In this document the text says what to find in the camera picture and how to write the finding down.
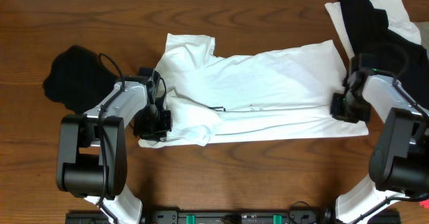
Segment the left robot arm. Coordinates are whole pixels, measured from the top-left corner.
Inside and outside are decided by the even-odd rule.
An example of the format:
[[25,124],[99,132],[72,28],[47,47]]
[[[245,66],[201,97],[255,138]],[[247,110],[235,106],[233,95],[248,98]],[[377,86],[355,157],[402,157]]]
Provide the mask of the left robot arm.
[[162,79],[117,82],[113,91],[82,115],[61,121],[57,187],[97,206],[110,223],[143,223],[143,203],[126,185],[125,129],[142,140],[160,142],[172,129]]

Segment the white robot print t-shirt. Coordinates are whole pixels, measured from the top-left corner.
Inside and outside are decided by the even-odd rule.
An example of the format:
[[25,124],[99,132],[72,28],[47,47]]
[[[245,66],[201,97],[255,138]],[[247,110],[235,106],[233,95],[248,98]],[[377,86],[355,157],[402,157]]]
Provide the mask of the white robot print t-shirt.
[[363,122],[334,119],[346,74],[332,40],[254,56],[215,56],[215,39],[168,34],[156,66],[172,130],[143,148],[367,135]]

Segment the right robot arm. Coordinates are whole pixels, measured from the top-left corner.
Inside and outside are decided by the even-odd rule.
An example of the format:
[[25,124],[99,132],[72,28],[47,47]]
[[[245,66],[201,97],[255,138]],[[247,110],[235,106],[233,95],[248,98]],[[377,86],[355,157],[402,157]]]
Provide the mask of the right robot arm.
[[397,76],[375,68],[350,70],[343,94],[332,97],[330,113],[349,123],[367,122],[375,110],[383,129],[368,174],[325,211],[324,223],[399,223],[384,210],[398,202],[428,200],[428,110],[404,90]]

